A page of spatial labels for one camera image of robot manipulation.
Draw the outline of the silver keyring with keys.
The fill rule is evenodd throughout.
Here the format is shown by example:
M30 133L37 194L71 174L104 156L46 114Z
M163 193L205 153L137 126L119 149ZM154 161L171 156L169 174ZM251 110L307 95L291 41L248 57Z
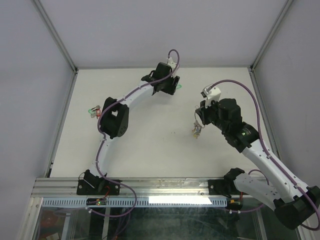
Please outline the silver keyring with keys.
M197 109L199 108L198 105L196 105L194 111L194 123L193 123L193 129L192 129L192 135L195 139L198 139L201 135L202 129L205 128L205 125L202 123L201 117L197 113Z

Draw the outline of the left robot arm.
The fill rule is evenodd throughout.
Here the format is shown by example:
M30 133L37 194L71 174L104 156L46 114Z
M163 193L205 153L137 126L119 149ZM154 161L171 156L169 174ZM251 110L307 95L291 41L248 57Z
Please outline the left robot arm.
M179 64L168 58L167 62L158 63L149 74L143 76L140 83L127 95L116 99L108 97L98 119L98 131L102 134L100 146L92 167L78 180L76 194L116 196L119 194L119 180L116 184L106 180L109 164L117 141L129 126L129 114L141 101L158 92L174 95L180 77L177 76Z

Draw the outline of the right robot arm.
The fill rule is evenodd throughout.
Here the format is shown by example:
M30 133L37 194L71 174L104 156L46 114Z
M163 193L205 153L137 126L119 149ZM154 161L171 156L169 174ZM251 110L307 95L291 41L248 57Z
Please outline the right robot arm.
M259 132L243 121L241 108L233 98L200 102L195 110L203 125L213 124L229 145L253 162L271 185L249 176L240 168L232 168L224 175L226 192L237 191L251 195L271 210L288 229L301 226L320 206L320 188L308 186L296 177L261 140Z

